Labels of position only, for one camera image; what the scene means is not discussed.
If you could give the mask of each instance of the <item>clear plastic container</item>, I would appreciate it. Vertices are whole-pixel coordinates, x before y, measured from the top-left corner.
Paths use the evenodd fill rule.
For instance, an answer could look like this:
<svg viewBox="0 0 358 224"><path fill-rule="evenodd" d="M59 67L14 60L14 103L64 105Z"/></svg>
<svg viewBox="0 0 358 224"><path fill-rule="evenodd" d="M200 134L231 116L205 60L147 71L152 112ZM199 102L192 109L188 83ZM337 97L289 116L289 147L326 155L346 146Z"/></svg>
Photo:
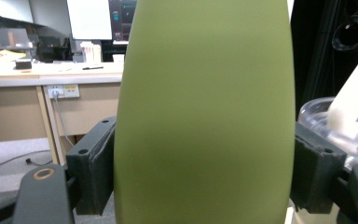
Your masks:
<svg viewBox="0 0 358 224"><path fill-rule="evenodd" d="M333 100L334 97L326 97L307 102L300 109L298 122L347 152L345 167L351 169L358 163L358 136L350 138L326 126L327 110Z"/></svg>

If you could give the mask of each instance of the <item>power outlet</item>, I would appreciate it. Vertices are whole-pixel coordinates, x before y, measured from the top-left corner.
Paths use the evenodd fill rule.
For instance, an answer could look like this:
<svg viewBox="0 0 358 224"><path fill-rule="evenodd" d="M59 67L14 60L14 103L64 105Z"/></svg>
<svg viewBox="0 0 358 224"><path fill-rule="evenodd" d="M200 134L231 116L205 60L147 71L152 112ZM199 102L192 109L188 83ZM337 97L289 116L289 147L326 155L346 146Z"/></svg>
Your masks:
<svg viewBox="0 0 358 224"><path fill-rule="evenodd" d="M77 84L63 85L63 95L65 98L80 97L79 87Z"/></svg>
<svg viewBox="0 0 358 224"><path fill-rule="evenodd" d="M57 98L64 98L63 85L48 86L48 97L54 99L55 95L58 94Z"/></svg>

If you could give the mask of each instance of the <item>black pen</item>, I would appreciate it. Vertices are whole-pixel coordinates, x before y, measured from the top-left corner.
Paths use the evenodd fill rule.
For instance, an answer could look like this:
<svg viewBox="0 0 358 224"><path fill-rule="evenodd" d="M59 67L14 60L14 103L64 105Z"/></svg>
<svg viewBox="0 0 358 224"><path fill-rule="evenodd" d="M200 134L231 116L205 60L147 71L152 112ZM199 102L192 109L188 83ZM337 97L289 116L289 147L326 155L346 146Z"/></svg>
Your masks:
<svg viewBox="0 0 358 224"><path fill-rule="evenodd" d="M101 67L85 67L85 68L83 68L83 70L100 69L100 68L103 68L103 67L102 66Z"/></svg>

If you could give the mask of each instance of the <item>desk top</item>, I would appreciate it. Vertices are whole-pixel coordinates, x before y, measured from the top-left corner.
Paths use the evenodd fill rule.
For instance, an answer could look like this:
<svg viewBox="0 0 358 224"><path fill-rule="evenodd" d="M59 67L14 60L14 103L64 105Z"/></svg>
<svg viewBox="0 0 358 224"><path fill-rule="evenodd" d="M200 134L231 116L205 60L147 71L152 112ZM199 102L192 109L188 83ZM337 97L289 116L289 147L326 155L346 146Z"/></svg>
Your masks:
<svg viewBox="0 0 358 224"><path fill-rule="evenodd" d="M102 67L83 70L86 67ZM124 63L35 63L32 69L0 68L0 87L121 82Z"/></svg>

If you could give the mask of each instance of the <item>white desk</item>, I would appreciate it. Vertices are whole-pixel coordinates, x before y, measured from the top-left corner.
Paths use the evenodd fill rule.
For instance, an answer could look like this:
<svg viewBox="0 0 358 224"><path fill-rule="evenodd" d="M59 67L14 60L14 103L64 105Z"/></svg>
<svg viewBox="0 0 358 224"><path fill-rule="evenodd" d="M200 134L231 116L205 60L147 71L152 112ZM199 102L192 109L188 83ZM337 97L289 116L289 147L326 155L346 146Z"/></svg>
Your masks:
<svg viewBox="0 0 358 224"><path fill-rule="evenodd" d="M65 164L64 141L56 105L47 85L79 84L79 98L59 99L67 135L87 133L98 121L115 116L123 63L33 64L33 69L0 71L0 141L46 137L53 161Z"/></svg>

